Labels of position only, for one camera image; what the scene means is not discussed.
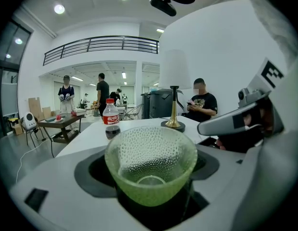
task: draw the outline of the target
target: person in white shirt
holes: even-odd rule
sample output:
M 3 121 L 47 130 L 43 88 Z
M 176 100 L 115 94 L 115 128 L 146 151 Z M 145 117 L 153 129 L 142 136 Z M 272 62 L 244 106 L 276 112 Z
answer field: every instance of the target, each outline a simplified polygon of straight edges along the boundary
M 80 100 L 80 107 L 82 109 L 87 109 L 87 107 L 88 107 L 87 106 L 87 103 L 90 102 L 90 101 L 88 101 L 87 96 L 88 96 L 88 94 L 86 93 L 85 96 L 84 96 L 84 98 Z
M 122 96 L 122 101 L 123 101 L 123 104 L 128 103 L 128 97 L 125 94 L 123 94 L 123 96 Z

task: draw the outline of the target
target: green glass cup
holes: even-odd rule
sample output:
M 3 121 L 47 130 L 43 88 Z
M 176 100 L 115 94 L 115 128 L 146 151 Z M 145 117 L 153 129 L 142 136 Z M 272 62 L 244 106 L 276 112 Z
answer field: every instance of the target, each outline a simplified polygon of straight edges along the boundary
M 105 151 L 114 180 L 133 201 L 157 206 L 187 182 L 197 162 L 195 144 L 165 127 L 139 127 L 115 136 Z

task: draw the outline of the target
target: bottle cap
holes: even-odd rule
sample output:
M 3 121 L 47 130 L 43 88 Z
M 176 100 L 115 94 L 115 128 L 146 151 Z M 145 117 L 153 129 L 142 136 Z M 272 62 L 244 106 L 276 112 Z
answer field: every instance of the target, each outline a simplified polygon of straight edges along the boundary
M 107 98 L 106 103 L 114 103 L 115 100 L 113 98 Z

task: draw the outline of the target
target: table lamp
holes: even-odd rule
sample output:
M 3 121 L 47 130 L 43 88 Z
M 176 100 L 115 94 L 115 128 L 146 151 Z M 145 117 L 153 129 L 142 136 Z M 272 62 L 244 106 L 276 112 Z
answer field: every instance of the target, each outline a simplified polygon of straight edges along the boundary
M 190 89 L 191 81 L 185 53 L 181 50 L 170 50 L 161 54 L 159 88 L 173 90 L 172 112 L 169 121 L 161 126 L 172 128 L 180 132 L 185 131 L 185 124 L 177 120 L 177 89 Z

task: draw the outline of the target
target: white pants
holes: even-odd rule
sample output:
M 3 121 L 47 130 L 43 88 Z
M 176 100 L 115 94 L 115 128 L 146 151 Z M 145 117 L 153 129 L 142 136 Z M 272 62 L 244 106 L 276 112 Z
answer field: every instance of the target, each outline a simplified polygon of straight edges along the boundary
M 74 101 L 73 99 L 67 101 L 63 100 L 60 102 L 60 113 L 61 114 L 71 114 L 71 112 L 74 110 Z M 78 124 L 76 122 L 72 123 L 71 125 L 68 125 L 66 127 L 69 130 L 78 130 Z

